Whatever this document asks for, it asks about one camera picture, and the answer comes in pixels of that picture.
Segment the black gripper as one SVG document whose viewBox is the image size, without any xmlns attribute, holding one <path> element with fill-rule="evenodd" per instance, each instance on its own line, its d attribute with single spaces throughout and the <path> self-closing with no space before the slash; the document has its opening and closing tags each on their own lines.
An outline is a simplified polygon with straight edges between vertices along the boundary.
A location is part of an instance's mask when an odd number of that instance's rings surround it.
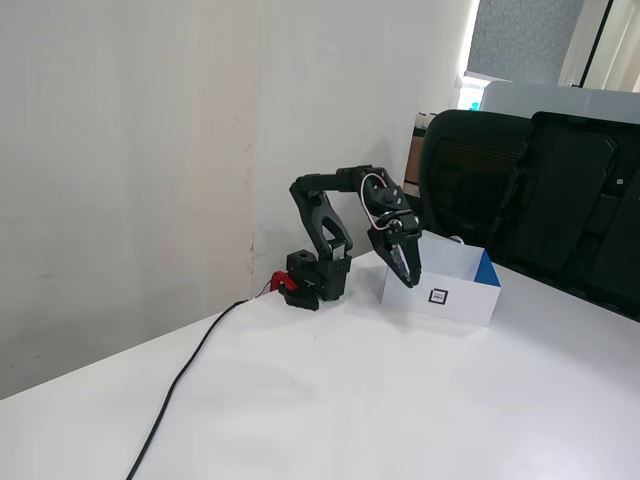
<svg viewBox="0 0 640 480">
<path fill-rule="evenodd" d="M 419 236 L 419 219 L 412 210 L 385 212 L 368 230 L 374 251 L 407 288 L 413 288 L 422 273 Z"/>
</svg>

